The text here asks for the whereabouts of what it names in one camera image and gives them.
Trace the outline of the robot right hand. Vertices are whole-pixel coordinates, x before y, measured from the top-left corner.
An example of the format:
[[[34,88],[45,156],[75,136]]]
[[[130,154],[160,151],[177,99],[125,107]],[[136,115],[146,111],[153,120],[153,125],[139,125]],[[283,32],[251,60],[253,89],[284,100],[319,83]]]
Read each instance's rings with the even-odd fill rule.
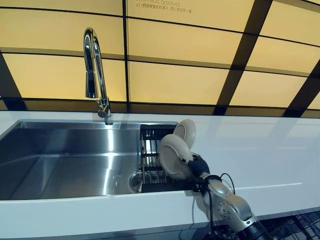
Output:
[[[192,160],[185,159],[184,162],[190,168],[195,178],[205,179],[210,175],[210,169],[207,162],[199,154],[193,154]]]

